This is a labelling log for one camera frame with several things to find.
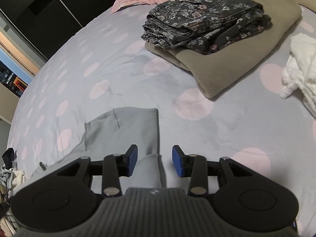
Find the light grey-blue garment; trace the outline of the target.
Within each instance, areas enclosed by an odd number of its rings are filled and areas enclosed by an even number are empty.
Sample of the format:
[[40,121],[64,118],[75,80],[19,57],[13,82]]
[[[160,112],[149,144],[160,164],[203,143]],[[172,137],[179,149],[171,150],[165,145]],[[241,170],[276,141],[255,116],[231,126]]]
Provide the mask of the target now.
[[138,160],[132,176],[120,179],[122,191],[161,188],[158,110],[134,107],[115,108],[87,122],[81,141],[53,165],[37,168],[26,185],[82,156],[101,161],[107,155],[125,153],[133,144],[138,147]]

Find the khaki folded blanket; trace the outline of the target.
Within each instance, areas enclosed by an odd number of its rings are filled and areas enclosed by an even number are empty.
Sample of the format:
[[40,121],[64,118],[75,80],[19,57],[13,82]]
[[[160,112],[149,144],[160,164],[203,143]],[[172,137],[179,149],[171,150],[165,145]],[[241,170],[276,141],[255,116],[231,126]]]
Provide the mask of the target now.
[[302,12],[298,0],[255,1],[263,5],[272,19],[272,26],[261,34],[237,41],[211,55],[181,48],[163,51],[149,43],[145,48],[190,72],[202,94],[212,99],[268,56]]

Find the dotted grey bed cover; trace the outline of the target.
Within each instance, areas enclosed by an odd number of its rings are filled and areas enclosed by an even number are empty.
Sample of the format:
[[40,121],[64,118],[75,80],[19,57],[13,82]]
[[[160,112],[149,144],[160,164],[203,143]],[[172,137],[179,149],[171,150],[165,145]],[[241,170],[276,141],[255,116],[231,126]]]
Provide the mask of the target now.
[[163,183],[187,186],[172,166],[171,148],[210,160],[228,156],[286,186],[299,200],[301,236],[315,234],[315,118],[295,91],[280,98],[290,39],[315,37],[315,13],[299,21],[262,63],[211,101],[189,73],[147,51],[142,25],[149,5],[103,12],[71,37],[21,96],[8,136],[18,168],[31,176],[81,140],[84,124],[125,106],[159,113]]

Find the white knitted cloth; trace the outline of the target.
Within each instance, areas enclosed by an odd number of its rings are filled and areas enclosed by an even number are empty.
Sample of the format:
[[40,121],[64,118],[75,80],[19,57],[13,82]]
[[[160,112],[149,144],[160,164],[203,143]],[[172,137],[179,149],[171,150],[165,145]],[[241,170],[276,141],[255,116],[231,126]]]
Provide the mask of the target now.
[[315,116],[315,38],[299,33],[290,39],[290,56],[282,70],[282,99],[300,89],[303,104]]

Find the dark floral folded garment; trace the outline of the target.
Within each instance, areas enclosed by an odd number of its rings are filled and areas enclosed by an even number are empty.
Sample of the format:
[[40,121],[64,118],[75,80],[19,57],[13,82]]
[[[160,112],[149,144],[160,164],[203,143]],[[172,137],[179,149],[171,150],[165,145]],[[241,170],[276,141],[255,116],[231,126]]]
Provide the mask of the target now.
[[253,0],[167,0],[151,9],[141,38],[165,51],[213,54],[263,32],[271,18]]

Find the black navy garment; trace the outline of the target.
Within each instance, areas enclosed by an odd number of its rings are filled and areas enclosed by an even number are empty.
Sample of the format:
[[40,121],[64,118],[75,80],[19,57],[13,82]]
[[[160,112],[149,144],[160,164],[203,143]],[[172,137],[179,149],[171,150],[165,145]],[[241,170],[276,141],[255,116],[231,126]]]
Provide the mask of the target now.
[[13,163],[16,160],[14,148],[8,148],[2,155],[4,166],[7,170],[13,168]]

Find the dark sliding wardrobe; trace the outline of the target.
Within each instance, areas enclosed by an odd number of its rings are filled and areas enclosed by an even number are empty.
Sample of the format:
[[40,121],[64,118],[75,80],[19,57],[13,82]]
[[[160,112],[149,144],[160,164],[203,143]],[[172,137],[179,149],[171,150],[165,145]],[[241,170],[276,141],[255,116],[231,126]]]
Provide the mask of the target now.
[[115,0],[1,0],[1,12],[29,44],[50,59]]

